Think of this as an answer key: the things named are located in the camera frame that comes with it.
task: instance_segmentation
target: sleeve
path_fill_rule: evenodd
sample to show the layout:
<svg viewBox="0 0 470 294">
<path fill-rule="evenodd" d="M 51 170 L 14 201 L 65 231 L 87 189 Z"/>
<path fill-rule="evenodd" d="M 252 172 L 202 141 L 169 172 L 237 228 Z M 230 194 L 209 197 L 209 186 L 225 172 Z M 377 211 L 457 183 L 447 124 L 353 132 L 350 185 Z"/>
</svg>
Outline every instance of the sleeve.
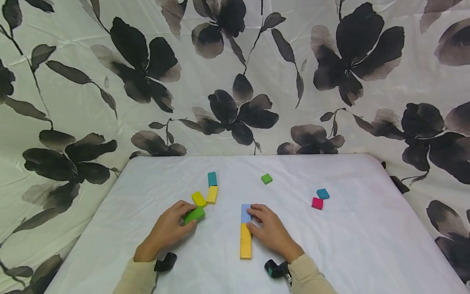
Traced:
<svg viewBox="0 0 470 294">
<path fill-rule="evenodd" d="M 155 286 L 155 262 L 129 260 L 113 294 L 150 294 Z"/>
<path fill-rule="evenodd" d="M 292 276 L 293 294 L 337 294 L 310 256 L 302 255 L 288 268 Z"/>
</svg>

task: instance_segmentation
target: small green cube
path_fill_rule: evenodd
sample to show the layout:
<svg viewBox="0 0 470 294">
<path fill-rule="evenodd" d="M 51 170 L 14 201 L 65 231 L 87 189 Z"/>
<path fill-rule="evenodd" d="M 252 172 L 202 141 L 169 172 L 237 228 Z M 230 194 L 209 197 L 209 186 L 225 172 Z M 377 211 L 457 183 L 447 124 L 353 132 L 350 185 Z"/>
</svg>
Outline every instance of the small green cube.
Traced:
<svg viewBox="0 0 470 294">
<path fill-rule="evenodd" d="M 269 174 L 265 174 L 264 176 L 261 177 L 261 180 L 265 185 L 271 183 L 273 181 L 273 178 Z"/>
<path fill-rule="evenodd" d="M 199 220 L 205 216 L 205 211 L 201 206 L 198 206 L 196 209 L 191 210 L 187 215 L 183 217 L 184 219 L 184 224 L 188 224 L 192 220 Z"/>
</svg>

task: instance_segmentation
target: light blue block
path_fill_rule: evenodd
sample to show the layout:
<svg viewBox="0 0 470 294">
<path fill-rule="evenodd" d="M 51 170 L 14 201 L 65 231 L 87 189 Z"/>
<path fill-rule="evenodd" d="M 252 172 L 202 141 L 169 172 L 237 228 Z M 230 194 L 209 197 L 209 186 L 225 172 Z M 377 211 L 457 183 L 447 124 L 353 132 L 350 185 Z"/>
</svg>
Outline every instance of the light blue block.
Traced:
<svg viewBox="0 0 470 294">
<path fill-rule="evenodd" d="M 317 195 L 318 195 L 318 198 L 323 199 L 323 200 L 329 198 L 329 194 L 328 194 L 328 191 L 326 191 L 326 189 L 317 190 Z"/>
<path fill-rule="evenodd" d="M 217 186 L 217 176 L 215 175 L 215 172 L 210 172 L 207 174 L 207 180 L 209 182 L 209 187 L 210 186 Z"/>
<path fill-rule="evenodd" d="M 242 204 L 242 223 L 251 222 L 251 215 L 246 212 L 248 208 L 251 208 L 251 204 Z"/>
</svg>

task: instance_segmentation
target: right hand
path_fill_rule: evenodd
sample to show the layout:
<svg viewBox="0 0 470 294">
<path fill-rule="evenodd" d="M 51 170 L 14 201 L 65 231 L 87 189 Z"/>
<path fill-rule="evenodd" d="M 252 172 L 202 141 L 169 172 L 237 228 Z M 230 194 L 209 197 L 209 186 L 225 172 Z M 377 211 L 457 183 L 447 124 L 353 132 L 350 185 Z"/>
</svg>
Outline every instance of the right hand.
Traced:
<svg viewBox="0 0 470 294">
<path fill-rule="evenodd" d="M 246 226 L 250 233 L 264 246 L 282 255 L 288 263 L 293 262 L 304 254 L 304 250 L 289 235 L 281 220 L 271 209 L 263 204 L 252 204 L 246 210 L 254 216 L 257 222 L 262 222 L 259 228 L 249 222 Z"/>
</svg>

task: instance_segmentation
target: fabric backdrop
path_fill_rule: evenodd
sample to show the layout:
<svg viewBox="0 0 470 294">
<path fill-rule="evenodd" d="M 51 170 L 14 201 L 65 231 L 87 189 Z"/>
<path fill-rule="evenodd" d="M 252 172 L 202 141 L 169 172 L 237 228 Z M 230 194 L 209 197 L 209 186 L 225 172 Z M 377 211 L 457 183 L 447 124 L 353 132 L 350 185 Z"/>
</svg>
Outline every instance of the fabric backdrop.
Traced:
<svg viewBox="0 0 470 294">
<path fill-rule="evenodd" d="M 470 281 L 470 1 L 1 2 L 0 293 L 135 156 L 368 152 Z"/>
</svg>

